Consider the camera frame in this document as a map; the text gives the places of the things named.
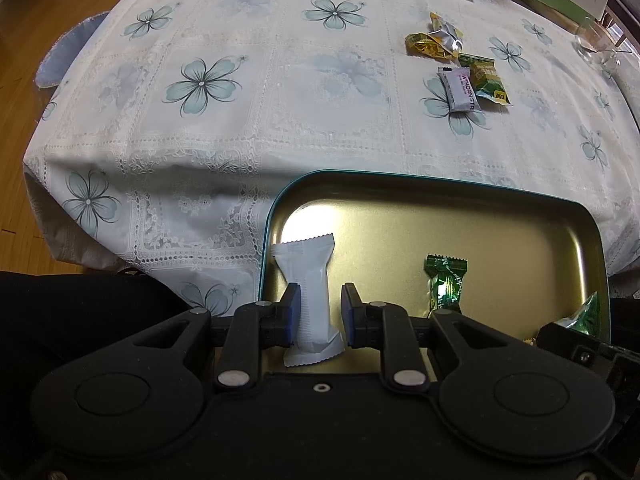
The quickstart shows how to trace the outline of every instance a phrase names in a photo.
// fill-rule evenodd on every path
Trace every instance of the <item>wooden floor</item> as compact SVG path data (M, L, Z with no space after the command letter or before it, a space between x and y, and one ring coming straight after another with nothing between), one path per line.
M22 180L22 155L35 128L33 75L56 39L119 0L0 2L0 270L81 272L52 259L35 224Z

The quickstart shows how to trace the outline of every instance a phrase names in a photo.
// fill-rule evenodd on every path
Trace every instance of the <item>white floral tablecloth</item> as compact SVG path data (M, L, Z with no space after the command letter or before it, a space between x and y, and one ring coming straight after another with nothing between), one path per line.
M404 47L431 10L496 59L513 107L449 112L438 63ZM137 266L214 314L255 299L274 197L323 168L561 196L596 218L609 273L640 254L629 106L569 33L510 0L121 0L24 165L55 257Z

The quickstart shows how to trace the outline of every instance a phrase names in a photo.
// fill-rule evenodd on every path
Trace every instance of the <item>black device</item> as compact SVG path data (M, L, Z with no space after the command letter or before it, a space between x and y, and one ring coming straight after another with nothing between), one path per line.
M261 373L263 349L294 341L295 283L233 317L192 309L43 378L31 413L52 451L30 478L626 478L599 451L612 389L584 364L451 310L363 303L353 283L341 301L379 374Z

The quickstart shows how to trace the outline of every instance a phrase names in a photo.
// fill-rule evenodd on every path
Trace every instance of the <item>tin tray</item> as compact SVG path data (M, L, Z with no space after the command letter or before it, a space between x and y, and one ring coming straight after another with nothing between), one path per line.
M334 234L327 266L332 324L342 330L340 287L355 283L362 301L427 311L427 254L468 260L462 313L511 336L536 335L600 292L602 339L609 338L609 295L600 232L580 204L455 180L357 171L317 171L290 184L269 214L260 297L277 300L286 282L274 243ZM281 349L266 368L284 370ZM372 349L348 349L301 372L369 372Z

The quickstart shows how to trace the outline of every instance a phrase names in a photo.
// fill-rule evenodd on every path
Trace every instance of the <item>person's leg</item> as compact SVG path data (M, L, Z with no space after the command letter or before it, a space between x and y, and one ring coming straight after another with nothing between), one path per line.
M0 272L0 470L14 476L43 451L29 401L44 375L185 309L144 275Z

